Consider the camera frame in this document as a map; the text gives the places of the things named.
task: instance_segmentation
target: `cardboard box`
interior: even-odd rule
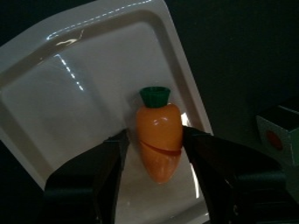
[[[299,165],[299,98],[285,101],[256,116],[263,145],[288,165]]]

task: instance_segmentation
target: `carrot toy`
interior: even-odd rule
[[[168,103],[166,87],[140,90],[144,106],[136,112],[141,159],[152,180],[161,184],[173,175],[181,157],[182,123],[177,107]]]

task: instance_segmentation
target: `dark background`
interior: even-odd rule
[[[0,46],[44,18],[88,2],[1,3]],[[255,115],[299,95],[299,1],[165,2],[215,136],[267,152]],[[0,147],[0,221],[33,223],[42,190],[9,150]],[[287,188],[299,200],[299,169],[284,165],[284,170]]]

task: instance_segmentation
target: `white tray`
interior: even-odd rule
[[[64,11],[0,48],[0,61],[0,138],[41,188],[62,163],[121,129],[136,140],[142,87],[168,87],[184,124],[211,132],[161,0],[101,0]],[[130,144],[116,223],[204,222],[192,177],[182,154],[172,180],[156,185]]]

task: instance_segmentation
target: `orange carrot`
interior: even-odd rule
[[[141,89],[144,106],[136,112],[141,159],[156,183],[165,183],[172,177],[182,147],[180,110],[173,104],[166,104],[169,92],[165,87]]]

